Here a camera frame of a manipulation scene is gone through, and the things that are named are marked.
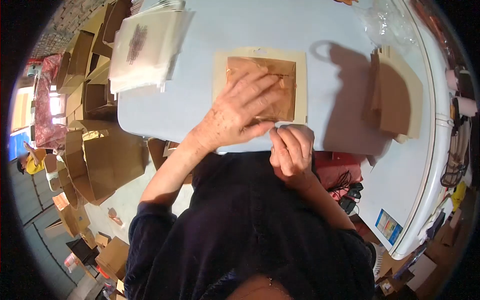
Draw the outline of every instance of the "hang tab hole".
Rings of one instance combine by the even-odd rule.
[[[267,51],[263,50],[262,48],[255,49],[253,52],[257,54],[267,54]]]

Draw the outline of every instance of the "pink cloth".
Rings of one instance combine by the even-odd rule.
[[[43,59],[42,72],[37,82],[35,98],[35,145],[37,148],[57,149],[64,143],[67,127],[52,123],[50,113],[50,85],[57,76],[61,54]]]

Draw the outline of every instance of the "pink roll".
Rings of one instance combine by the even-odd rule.
[[[455,70],[445,71],[445,77],[447,78],[448,88],[458,91],[458,79],[455,77]]]
[[[477,103],[469,98],[456,97],[458,100],[458,112],[467,117],[473,117],[478,111]]]

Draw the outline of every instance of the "colorful label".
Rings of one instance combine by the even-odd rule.
[[[386,237],[390,244],[395,244],[396,239],[402,232],[402,227],[393,218],[387,214],[383,209],[378,215],[377,223],[375,226]]]

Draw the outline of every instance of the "yellow shirt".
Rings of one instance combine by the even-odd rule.
[[[45,156],[47,156],[47,152],[43,148],[38,148],[34,152],[35,152],[35,156],[38,158],[38,165],[35,166],[33,156],[30,154],[27,157],[27,163],[25,166],[25,171],[28,174],[32,174],[32,175],[45,169],[45,166],[43,164],[43,159],[45,158]]]

